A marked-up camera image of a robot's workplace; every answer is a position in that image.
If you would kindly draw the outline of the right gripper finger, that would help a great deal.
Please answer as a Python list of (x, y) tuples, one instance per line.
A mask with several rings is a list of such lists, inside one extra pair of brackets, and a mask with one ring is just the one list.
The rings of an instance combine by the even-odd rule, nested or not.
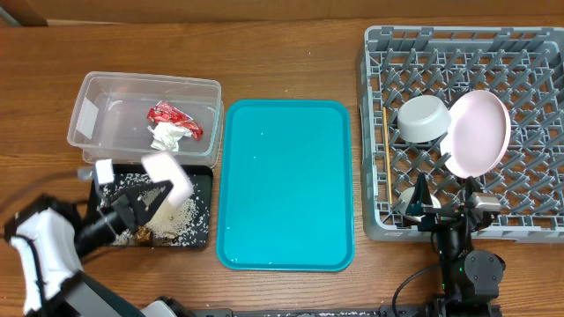
[(428, 189), (426, 176), (420, 173), (409, 202), (409, 211), (423, 211), (425, 208), (432, 207), (433, 200)]
[(474, 177), (468, 177), (464, 181), (464, 195), (472, 196), (474, 193), (482, 193), (483, 189)]

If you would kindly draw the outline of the pink bowl with food scraps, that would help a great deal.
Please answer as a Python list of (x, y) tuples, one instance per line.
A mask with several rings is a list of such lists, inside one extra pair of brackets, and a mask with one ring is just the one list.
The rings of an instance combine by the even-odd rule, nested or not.
[(141, 164), (153, 182), (171, 181), (173, 187), (167, 202), (172, 207), (180, 208), (194, 193), (192, 181), (169, 152), (160, 151), (143, 156)]

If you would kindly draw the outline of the pink round plate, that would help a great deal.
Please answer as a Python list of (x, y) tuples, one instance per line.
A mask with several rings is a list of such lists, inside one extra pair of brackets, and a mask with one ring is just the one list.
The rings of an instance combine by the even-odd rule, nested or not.
[(511, 133), (510, 117), (493, 93), (475, 90), (464, 94), (450, 108), (451, 124), (440, 143), (448, 154), (445, 166), (459, 178), (481, 176), (500, 163)]

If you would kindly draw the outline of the white napkin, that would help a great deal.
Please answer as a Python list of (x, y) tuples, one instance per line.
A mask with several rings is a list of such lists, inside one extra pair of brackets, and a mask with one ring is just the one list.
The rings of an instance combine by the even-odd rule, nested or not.
[(159, 151), (179, 151), (179, 141), (183, 137), (192, 137), (192, 132), (171, 122), (160, 122), (155, 128), (148, 126), (152, 133), (151, 147)]

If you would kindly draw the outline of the red snack wrapper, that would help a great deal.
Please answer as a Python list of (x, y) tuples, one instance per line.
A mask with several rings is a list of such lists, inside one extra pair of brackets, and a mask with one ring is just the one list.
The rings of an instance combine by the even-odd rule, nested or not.
[(150, 108), (146, 118), (150, 122), (173, 123), (176, 127), (185, 128), (196, 140), (199, 140), (204, 134), (204, 130), (194, 118), (163, 100), (158, 102), (155, 107)]

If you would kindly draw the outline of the wooden chopstick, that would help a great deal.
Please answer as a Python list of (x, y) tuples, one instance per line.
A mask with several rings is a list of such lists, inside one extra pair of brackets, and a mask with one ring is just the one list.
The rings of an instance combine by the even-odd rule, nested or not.
[(388, 116), (386, 107), (382, 106), (382, 134), (383, 134), (383, 145), (384, 145), (384, 158), (385, 158), (385, 170), (387, 179), (387, 195), (390, 209), (392, 209), (393, 199), (392, 199), (392, 189), (391, 189), (391, 173), (390, 173), (390, 151), (389, 151), (389, 130), (388, 130)]

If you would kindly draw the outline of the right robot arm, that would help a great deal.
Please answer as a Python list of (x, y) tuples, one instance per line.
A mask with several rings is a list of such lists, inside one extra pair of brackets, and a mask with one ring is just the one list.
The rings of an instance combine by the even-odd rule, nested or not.
[(487, 228), (501, 213), (495, 195), (482, 191), (469, 177), (464, 182), (464, 202), (457, 207), (433, 206), (427, 179), (421, 174), (405, 214), (420, 217), (418, 230), (431, 234), (431, 244), (439, 256), (434, 266), (420, 270), (404, 282), (439, 269), (442, 295), (434, 295), (417, 312), (418, 316), (500, 316), (501, 308), (491, 304), (499, 297), (499, 285), (506, 263), (499, 255), (476, 249), (471, 235)]

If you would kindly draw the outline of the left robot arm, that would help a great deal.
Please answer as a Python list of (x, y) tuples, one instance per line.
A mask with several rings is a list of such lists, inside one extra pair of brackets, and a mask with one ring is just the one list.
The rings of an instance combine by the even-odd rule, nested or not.
[(169, 297), (138, 309), (88, 276), (81, 258), (152, 219), (173, 184), (126, 188), (98, 215), (81, 217), (75, 204), (41, 195), (4, 226), (4, 239), (20, 256), (26, 316), (190, 316)]

